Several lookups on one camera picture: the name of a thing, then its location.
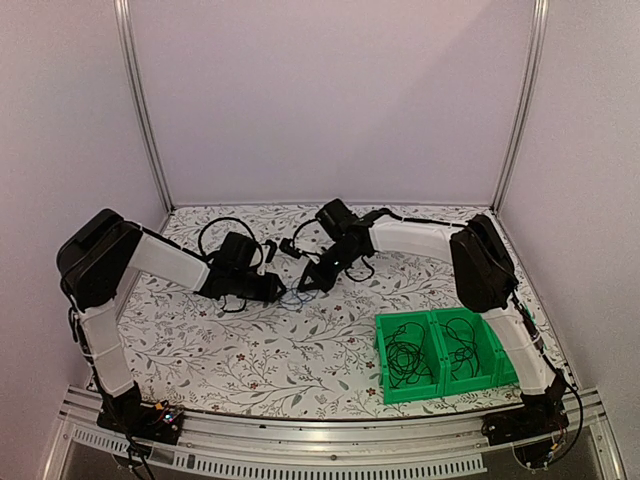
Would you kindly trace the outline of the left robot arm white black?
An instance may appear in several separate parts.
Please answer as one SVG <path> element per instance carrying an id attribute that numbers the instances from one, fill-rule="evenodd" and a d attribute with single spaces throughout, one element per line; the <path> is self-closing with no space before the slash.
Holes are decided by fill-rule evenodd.
<path id="1" fill-rule="evenodd" d="M 196 253 L 111 209 L 101 210 L 62 245 L 56 266 L 70 303 L 70 327 L 105 409 L 126 433 L 141 433 L 149 415 L 118 333 L 115 299 L 125 274 L 142 272 L 209 299 L 273 303 L 286 287 L 277 274 L 260 270 L 264 261 L 250 233 L 231 232 L 218 250 Z"/>

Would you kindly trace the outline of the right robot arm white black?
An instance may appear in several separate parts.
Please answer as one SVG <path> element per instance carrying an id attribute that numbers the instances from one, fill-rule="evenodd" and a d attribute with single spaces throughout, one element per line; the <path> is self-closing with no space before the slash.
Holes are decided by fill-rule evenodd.
<path id="1" fill-rule="evenodd" d="M 307 263 L 299 290 L 329 292 L 355 261 L 378 252 L 451 263 L 458 300 L 488 323 L 521 389 L 522 407 L 486 416 L 485 434 L 511 441 L 568 427 L 563 397 L 569 385 L 546 355 L 542 335 L 517 296 L 514 263 L 488 216 L 477 214 L 463 224 L 402 217 L 387 208 L 358 216 L 334 199 L 315 219 L 333 243 Z"/>

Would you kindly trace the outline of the floral patterned table mat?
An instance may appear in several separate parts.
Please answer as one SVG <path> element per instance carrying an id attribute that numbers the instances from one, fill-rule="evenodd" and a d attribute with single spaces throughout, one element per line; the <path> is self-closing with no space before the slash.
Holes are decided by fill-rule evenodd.
<path id="1" fill-rule="evenodd" d="M 381 253 L 328 293 L 298 293 L 303 260 L 277 254 L 286 285 L 272 304 L 212 300 L 169 281 L 128 275 L 116 303 L 131 374 L 146 401 L 192 410 L 311 420 L 438 415 L 515 405 L 513 384 L 385 405 L 374 348 L 379 314 L 452 308 L 452 266 Z"/>

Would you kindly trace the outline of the green bin left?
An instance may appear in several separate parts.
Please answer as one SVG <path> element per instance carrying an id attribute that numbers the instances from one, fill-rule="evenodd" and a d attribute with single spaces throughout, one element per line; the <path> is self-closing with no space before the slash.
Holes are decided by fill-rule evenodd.
<path id="1" fill-rule="evenodd" d="M 430 314 L 381 314 L 375 321 L 384 404 L 441 397 L 446 368 Z"/>

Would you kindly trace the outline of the green bin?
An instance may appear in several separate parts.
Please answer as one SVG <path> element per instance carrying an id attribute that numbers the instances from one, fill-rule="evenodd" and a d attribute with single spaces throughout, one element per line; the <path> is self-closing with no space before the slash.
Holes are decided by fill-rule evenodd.
<path id="1" fill-rule="evenodd" d="M 494 388 L 499 363 L 484 319 L 464 308 L 431 314 L 446 368 L 444 395 Z"/>
<path id="2" fill-rule="evenodd" d="M 497 385 L 506 386 L 509 384 L 518 384 L 518 377 L 510 359 L 508 358 L 502 343 L 490 325 L 487 325 L 488 335 L 494 343 L 494 350 L 498 359 Z"/>
<path id="3" fill-rule="evenodd" d="M 375 321 L 384 404 L 441 397 L 446 368 L 430 314 L 381 314 Z"/>

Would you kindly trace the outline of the green bin middle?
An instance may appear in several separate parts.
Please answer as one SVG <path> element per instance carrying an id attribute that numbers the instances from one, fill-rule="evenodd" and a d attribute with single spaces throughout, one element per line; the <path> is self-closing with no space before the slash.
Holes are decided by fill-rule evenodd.
<path id="1" fill-rule="evenodd" d="M 446 368 L 444 395 L 494 388 L 499 363 L 484 319 L 464 308 L 431 314 Z"/>

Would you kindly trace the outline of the green bin right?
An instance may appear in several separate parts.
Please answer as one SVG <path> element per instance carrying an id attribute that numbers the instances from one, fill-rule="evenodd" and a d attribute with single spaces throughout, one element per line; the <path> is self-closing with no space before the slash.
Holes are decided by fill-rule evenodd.
<path id="1" fill-rule="evenodd" d="M 498 359 L 497 385 L 506 386 L 509 384 L 518 384 L 518 377 L 510 359 L 508 358 L 502 343 L 490 325 L 487 325 L 488 335 L 494 343 L 494 350 Z"/>

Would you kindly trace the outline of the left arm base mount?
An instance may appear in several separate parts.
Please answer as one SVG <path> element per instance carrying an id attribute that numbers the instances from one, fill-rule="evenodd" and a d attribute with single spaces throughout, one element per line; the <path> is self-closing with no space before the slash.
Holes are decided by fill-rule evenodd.
<path id="1" fill-rule="evenodd" d="M 154 405 L 138 400 L 104 401 L 97 418 L 103 429 L 168 445 L 178 443 L 183 422 L 184 408 L 167 401 Z"/>

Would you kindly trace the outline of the front aluminium rail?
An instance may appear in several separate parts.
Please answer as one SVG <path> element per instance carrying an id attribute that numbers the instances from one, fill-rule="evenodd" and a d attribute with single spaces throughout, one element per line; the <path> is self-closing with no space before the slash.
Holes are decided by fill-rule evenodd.
<path id="1" fill-rule="evenodd" d="M 603 403 L 595 390 L 566 397 L 571 425 L 564 457 L 541 470 L 516 459 L 515 444 L 493 445 L 482 412 L 429 417 L 304 421 L 188 411 L 173 445 L 148 443 L 129 455 L 119 433 L 97 424 L 100 397 L 70 388 L 56 420 L 47 479 L 623 479 Z"/>

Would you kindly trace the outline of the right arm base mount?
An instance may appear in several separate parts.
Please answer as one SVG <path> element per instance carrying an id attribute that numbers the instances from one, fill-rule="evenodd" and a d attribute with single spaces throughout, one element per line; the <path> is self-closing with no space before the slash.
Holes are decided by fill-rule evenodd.
<path id="1" fill-rule="evenodd" d="M 522 468 L 531 472 L 548 470 L 574 449 L 585 425 L 582 398 L 576 390 L 571 394 L 578 405 L 577 429 L 571 439 L 569 416 L 562 401 L 550 414 L 541 404 L 488 414 L 483 417 L 481 434 L 490 446 L 509 444 Z"/>

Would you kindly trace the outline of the left aluminium frame post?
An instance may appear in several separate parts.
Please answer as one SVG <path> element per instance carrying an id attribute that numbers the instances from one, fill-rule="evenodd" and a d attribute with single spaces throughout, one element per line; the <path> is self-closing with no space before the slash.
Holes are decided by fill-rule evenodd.
<path id="1" fill-rule="evenodd" d="M 142 72 L 136 51 L 131 5 L 127 0 L 114 0 L 113 6 L 125 73 L 143 148 L 161 205 L 170 214 L 175 210 L 175 205 L 162 164 L 144 91 Z"/>

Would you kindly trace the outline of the aluminium frame post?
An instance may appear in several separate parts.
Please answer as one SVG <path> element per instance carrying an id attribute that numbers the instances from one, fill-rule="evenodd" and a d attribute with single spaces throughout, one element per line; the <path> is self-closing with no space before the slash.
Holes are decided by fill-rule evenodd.
<path id="1" fill-rule="evenodd" d="M 535 95 L 535 87 L 544 50 L 549 5 L 550 2 L 548 0 L 536 0 L 533 4 L 531 30 L 516 112 L 491 203 L 491 209 L 496 214 L 501 211 L 511 185 L 529 111 Z"/>
<path id="2" fill-rule="evenodd" d="M 144 91 L 142 72 L 136 51 L 131 5 L 127 0 L 114 0 L 113 6 L 125 73 L 143 148 L 161 205 L 170 214 L 175 210 L 175 205 L 162 164 Z"/>

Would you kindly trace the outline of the right aluminium frame post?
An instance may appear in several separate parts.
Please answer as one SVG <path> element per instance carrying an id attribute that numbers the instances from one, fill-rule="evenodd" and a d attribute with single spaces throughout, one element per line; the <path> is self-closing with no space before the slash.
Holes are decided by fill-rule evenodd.
<path id="1" fill-rule="evenodd" d="M 535 87 L 544 50 L 549 5 L 550 2 L 548 0 L 536 0 L 533 4 L 531 30 L 516 112 L 491 203 L 491 209 L 496 214 L 501 211 L 511 185 L 529 111 L 535 95 Z"/>

